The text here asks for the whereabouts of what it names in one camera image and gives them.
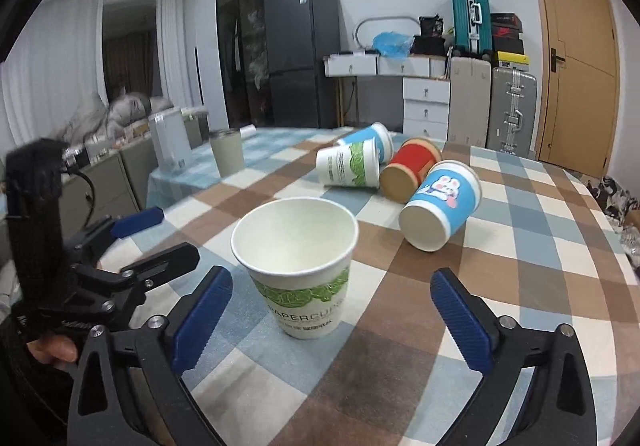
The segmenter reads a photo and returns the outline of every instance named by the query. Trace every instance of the human hand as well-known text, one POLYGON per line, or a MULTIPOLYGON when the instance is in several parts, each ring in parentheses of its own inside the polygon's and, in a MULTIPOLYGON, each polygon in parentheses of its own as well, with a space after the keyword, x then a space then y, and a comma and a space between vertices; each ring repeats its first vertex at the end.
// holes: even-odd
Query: human hand
POLYGON ((78 349, 73 340, 59 334, 43 334, 36 341, 27 343, 27 348, 37 362, 53 365, 58 370, 65 370, 66 363, 74 363, 78 359, 78 349))

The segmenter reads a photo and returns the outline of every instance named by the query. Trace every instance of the wooden door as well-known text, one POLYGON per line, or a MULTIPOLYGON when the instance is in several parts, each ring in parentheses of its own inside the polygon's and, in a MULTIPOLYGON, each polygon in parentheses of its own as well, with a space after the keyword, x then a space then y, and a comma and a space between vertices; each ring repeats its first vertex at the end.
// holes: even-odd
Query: wooden door
POLYGON ((543 86, 538 157, 600 178, 618 110, 618 47, 610 3, 543 1, 548 96, 545 109, 543 86))

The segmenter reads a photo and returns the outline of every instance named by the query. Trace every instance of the silver suitcase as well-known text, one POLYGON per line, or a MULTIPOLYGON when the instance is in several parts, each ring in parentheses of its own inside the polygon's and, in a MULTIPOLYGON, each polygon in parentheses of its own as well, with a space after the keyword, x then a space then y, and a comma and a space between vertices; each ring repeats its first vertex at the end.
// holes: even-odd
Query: silver suitcase
POLYGON ((477 58, 451 58, 447 140, 484 147, 490 98, 491 64, 477 58))
POLYGON ((529 157, 537 90, 536 77, 527 72, 494 69, 486 148, 529 157))

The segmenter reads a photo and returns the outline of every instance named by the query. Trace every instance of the beige tumbler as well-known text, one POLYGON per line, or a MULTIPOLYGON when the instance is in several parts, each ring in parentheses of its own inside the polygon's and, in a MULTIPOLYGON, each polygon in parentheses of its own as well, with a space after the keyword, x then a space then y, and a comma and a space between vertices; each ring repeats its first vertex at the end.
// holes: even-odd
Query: beige tumbler
POLYGON ((220 177, 227 177, 244 168, 242 138, 238 129, 209 133, 209 143, 218 165, 220 177))

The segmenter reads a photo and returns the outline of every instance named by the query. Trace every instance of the blue plastic bag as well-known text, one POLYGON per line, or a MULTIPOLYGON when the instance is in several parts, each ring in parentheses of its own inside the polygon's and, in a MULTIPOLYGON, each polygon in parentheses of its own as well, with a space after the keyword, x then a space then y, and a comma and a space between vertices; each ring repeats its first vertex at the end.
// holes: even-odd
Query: blue plastic bag
POLYGON ((380 51, 382 56, 404 60, 409 56, 414 37, 396 32, 382 32, 373 39, 373 49, 380 51))

